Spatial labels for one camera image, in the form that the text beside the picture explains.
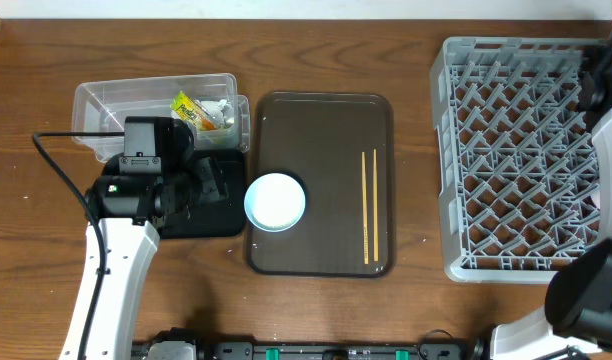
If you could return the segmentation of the light blue rice bowl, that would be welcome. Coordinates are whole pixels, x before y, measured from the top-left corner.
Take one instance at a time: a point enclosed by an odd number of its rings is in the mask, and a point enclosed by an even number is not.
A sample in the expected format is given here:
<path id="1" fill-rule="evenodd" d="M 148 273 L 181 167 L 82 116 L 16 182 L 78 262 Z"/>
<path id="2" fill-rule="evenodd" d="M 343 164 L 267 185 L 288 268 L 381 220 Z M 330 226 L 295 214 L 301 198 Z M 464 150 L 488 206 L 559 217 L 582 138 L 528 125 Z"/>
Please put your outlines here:
<path id="1" fill-rule="evenodd" d="M 283 173 L 265 174 L 248 187 L 244 211 L 259 230 L 282 232 L 296 225 L 306 208 L 302 185 Z"/>

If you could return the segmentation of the yellow snack wrapper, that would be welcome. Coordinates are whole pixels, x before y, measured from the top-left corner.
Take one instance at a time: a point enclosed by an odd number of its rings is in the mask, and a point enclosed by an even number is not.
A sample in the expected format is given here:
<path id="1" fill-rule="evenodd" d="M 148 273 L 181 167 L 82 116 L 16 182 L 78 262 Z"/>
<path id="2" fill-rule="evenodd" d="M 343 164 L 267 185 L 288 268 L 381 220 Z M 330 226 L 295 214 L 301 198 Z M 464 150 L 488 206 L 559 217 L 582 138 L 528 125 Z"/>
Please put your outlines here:
<path id="1" fill-rule="evenodd" d="M 223 118 L 211 112 L 199 101 L 192 100 L 180 91 L 170 108 L 181 120 L 193 125 L 197 131 L 213 131 L 223 126 Z"/>

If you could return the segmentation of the wooden chopstick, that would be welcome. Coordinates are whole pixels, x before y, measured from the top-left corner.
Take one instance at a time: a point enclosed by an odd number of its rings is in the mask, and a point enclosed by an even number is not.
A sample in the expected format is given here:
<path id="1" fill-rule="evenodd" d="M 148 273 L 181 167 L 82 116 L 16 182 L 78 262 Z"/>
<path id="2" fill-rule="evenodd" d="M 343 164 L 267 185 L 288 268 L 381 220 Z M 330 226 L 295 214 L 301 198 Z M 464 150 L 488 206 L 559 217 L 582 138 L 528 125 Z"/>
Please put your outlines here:
<path id="1" fill-rule="evenodd" d="M 368 214 L 367 214 L 367 183 L 366 183 L 366 154 L 361 153 L 361 186 L 362 186 L 362 226 L 363 226 L 363 261 L 369 264 L 368 245 Z"/>
<path id="2" fill-rule="evenodd" d="M 379 218 L 378 218 L 378 167 L 377 149 L 373 149 L 372 165 L 372 195 L 373 195 L 373 261 L 379 261 Z"/>

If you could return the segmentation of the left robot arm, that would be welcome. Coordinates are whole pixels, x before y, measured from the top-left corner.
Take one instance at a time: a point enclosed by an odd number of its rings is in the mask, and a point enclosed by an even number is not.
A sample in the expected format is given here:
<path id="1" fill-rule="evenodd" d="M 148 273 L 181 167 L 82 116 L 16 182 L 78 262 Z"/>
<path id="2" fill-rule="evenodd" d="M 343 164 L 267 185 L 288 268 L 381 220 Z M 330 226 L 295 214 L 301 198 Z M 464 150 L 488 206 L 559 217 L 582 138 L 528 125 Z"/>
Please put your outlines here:
<path id="1" fill-rule="evenodd" d="M 143 286 L 161 241 L 230 237 L 244 225 L 244 156 L 197 151 L 163 175 L 124 174 L 113 156 L 88 189 L 94 219 L 63 359 L 128 359 Z"/>

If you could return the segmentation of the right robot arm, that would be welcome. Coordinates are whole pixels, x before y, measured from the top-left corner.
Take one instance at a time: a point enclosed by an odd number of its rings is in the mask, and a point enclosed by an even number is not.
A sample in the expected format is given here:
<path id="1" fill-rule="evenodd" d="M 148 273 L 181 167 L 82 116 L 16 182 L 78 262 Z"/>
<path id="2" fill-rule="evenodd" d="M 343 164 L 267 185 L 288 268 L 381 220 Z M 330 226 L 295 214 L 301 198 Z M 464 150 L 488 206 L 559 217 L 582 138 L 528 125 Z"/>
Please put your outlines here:
<path id="1" fill-rule="evenodd" d="M 612 353 L 612 40 L 586 52 L 579 108 L 600 170 L 598 244 L 558 271 L 543 307 L 495 327 L 476 359 L 587 359 Z"/>

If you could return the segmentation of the clear plastic waste bin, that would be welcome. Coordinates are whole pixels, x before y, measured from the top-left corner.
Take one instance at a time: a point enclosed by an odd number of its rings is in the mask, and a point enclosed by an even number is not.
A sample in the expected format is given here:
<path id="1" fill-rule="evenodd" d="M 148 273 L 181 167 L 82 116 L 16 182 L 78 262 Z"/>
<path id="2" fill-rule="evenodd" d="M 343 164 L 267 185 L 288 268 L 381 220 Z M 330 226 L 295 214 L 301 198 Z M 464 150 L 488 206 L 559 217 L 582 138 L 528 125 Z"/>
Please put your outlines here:
<path id="1" fill-rule="evenodd" d="M 150 77 L 88 82 L 75 91 L 74 132 L 122 132 L 127 117 L 176 117 L 170 105 L 184 92 L 192 100 L 226 99 L 234 108 L 235 134 L 226 145 L 214 145 L 192 128 L 198 150 L 237 149 L 247 152 L 251 143 L 250 106 L 229 73 Z"/>

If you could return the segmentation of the grey dishwasher rack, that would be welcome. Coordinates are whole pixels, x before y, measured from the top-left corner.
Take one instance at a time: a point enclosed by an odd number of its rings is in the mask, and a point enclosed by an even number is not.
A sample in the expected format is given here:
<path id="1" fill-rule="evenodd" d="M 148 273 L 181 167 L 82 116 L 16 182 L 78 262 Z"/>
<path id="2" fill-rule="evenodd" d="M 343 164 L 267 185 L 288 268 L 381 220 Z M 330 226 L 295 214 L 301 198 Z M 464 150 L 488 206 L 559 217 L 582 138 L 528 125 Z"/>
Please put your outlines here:
<path id="1" fill-rule="evenodd" d="M 546 284 L 612 239 L 612 140 L 577 109 L 595 39 L 450 37 L 430 71 L 444 270 Z"/>

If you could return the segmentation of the black tray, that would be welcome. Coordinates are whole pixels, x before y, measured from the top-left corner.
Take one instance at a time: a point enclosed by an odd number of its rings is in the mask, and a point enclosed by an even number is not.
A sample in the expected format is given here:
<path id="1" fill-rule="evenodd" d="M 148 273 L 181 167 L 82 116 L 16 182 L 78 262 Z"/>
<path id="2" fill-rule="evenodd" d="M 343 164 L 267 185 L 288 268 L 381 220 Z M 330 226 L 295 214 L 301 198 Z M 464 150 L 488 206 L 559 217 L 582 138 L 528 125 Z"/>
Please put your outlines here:
<path id="1" fill-rule="evenodd" d="M 86 199 L 100 219 L 122 218 L 131 225 L 151 225 L 161 239 L 230 237 L 244 226 L 244 154 L 237 150 L 194 150 L 191 157 L 215 156 L 229 197 L 217 203 L 181 210 L 181 167 L 163 175 L 125 175 L 117 155 L 87 190 Z"/>

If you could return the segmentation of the brown serving tray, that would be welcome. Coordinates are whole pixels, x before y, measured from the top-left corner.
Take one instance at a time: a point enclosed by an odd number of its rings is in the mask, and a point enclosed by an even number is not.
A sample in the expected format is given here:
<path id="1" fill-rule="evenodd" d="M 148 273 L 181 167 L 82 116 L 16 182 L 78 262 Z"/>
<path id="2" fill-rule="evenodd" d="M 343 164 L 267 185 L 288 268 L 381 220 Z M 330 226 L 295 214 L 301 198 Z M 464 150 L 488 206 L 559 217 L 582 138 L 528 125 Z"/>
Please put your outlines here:
<path id="1" fill-rule="evenodd" d="M 373 261 L 373 149 L 377 149 L 379 261 Z M 363 261 L 361 153 L 366 154 L 369 264 Z M 306 195 L 282 232 L 246 230 L 245 259 L 264 275 L 379 278 L 395 264 L 393 111 L 380 95 L 273 92 L 257 107 L 255 177 L 283 173 Z"/>

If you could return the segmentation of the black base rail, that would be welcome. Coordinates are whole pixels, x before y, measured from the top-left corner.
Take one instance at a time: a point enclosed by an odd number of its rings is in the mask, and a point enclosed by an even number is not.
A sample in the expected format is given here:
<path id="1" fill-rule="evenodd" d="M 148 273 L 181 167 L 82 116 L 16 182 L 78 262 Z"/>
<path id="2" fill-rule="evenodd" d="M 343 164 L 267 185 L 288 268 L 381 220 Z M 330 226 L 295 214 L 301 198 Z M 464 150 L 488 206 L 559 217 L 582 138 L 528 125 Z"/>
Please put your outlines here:
<path id="1" fill-rule="evenodd" d="M 417 343 L 258 342 L 248 336 L 209 339 L 184 328 L 171 328 L 149 341 L 135 342 L 132 359 L 196 360 L 468 360 L 488 359 L 488 345 L 470 345 L 445 331 L 432 331 Z"/>

